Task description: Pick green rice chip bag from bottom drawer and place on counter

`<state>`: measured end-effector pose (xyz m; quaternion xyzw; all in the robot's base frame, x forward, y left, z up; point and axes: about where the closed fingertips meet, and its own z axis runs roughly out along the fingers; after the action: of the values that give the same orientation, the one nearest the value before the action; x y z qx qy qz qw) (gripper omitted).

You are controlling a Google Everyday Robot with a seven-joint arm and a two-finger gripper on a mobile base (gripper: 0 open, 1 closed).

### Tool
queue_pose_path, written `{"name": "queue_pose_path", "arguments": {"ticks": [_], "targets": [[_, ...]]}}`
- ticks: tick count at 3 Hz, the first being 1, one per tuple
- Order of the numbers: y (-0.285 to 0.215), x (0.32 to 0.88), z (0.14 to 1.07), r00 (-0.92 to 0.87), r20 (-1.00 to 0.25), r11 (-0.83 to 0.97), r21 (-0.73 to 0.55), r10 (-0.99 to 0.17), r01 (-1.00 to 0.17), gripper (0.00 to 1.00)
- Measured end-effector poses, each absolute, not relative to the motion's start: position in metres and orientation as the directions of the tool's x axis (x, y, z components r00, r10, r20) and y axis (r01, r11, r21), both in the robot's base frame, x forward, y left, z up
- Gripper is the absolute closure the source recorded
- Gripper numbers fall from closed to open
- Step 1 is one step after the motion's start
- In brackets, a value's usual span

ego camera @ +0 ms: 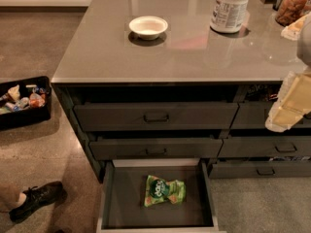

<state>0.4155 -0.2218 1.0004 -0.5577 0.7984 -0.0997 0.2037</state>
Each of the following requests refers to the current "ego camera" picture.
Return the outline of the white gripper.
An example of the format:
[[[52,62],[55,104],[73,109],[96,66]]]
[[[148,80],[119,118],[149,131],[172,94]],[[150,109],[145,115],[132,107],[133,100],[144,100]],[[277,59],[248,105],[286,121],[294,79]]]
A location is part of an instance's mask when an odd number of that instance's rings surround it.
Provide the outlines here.
[[[283,80],[265,127],[273,132],[290,130],[311,112],[311,73],[290,72]]]

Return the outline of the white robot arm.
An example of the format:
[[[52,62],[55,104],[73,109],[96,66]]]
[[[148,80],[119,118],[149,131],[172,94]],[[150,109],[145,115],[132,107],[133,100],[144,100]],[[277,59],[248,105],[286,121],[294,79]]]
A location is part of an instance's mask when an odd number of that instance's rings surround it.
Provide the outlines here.
[[[307,65],[302,73],[290,73],[284,78],[272,105],[265,127],[273,132],[284,132],[311,112],[311,15],[303,16],[281,33],[285,38],[297,38],[297,57]]]

